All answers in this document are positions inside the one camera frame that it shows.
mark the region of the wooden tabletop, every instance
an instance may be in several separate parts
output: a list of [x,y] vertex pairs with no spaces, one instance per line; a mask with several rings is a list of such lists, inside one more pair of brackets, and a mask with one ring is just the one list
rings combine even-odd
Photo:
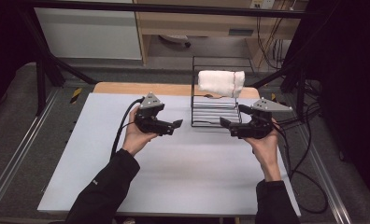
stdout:
[[[191,95],[191,85],[158,84],[158,83],[133,83],[133,82],[100,82],[95,85],[95,93],[124,93],[124,94],[148,94],[150,91],[155,95]],[[195,95],[212,94],[199,91],[194,88]],[[240,93],[239,98],[259,99],[260,95],[254,88],[246,87]]]

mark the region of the black pole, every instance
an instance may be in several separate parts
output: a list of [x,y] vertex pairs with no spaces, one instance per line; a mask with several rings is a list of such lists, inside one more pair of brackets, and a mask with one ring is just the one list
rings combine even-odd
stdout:
[[268,77],[265,77],[253,84],[250,84],[250,85],[247,85],[246,87],[252,87],[252,88],[255,88],[255,89],[259,89],[261,88],[262,86],[264,86],[266,83],[269,83],[273,80],[275,80],[276,78],[278,77],[282,77],[282,76],[286,76],[287,73],[292,70],[294,68],[293,65],[288,65],[288,66],[285,66],[283,68],[281,68],[281,70],[279,71],[276,71],[276,73],[268,76]]
[[237,7],[197,7],[177,5],[156,4],[129,4],[129,3],[102,3],[102,2],[79,2],[79,1],[55,1],[55,0],[21,0],[20,4],[29,7],[61,8],[61,9],[83,9],[103,11],[133,11],[133,12],[160,12],[160,13],[185,13],[225,16],[248,16],[304,19],[316,18],[323,14],[318,12],[253,9]]
[[82,79],[83,81],[87,82],[88,84],[91,84],[91,85],[94,85],[94,84],[97,84],[99,81],[97,80],[94,80],[92,79],[91,77],[87,77],[86,75],[84,75],[83,73],[79,72],[77,69],[71,67],[69,64],[61,61],[60,59],[58,59],[56,56],[54,56],[53,54],[50,55],[51,59],[57,64],[59,65],[61,68],[63,68],[64,70],[68,71],[69,73],[71,73],[72,75]]
[[36,62],[36,81],[37,81],[37,111],[39,116],[46,106],[46,83],[45,71],[41,60]]
[[50,50],[45,40],[36,29],[36,25],[30,17],[29,7],[17,7],[19,16],[22,19],[27,31],[30,33],[36,46],[33,48],[35,55],[43,63],[44,72],[49,77],[53,86],[62,86],[65,83],[65,79],[61,74],[60,70],[56,67],[54,62],[50,58]]
[[299,73],[298,78],[298,90],[296,92],[296,114],[299,120],[305,122],[304,120],[304,101],[305,101],[305,82],[306,74],[305,69],[302,69]]

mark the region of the wrist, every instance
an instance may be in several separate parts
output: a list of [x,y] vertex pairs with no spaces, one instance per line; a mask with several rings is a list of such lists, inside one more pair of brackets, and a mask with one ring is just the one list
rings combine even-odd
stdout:
[[264,180],[266,182],[281,180],[281,174],[278,168],[278,164],[265,166],[262,169],[263,169],[263,174],[264,174]]
[[136,150],[133,150],[131,147],[128,147],[126,145],[123,145],[123,147],[121,147],[123,150],[127,151],[130,155],[132,155],[133,157],[135,156],[135,154],[137,153]]

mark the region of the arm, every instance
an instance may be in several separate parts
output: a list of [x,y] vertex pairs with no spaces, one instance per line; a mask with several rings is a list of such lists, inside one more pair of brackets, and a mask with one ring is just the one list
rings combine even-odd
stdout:
[[112,223],[116,211],[126,198],[131,181],[139,171],[135,154],[157,136],[155,133],[142,133],[133,124],[137,109],[130,113],[130,124],[122,149],[79,194],[65,223]]
[[263,139],[245,138],[261,164],[264,180],[257,185],[258,213],[261,223],[299,223],[278,168],[278,132],[273,130]]

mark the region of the black sleeve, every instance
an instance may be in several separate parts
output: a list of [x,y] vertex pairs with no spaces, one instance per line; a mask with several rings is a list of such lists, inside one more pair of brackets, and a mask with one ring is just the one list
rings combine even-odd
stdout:
[[79,194],[65,223],[111,224],[138,171],[139,165],[133,156],[119,150]]
[[258,183],[257,200],[256,224],[300,223],[283,181]]

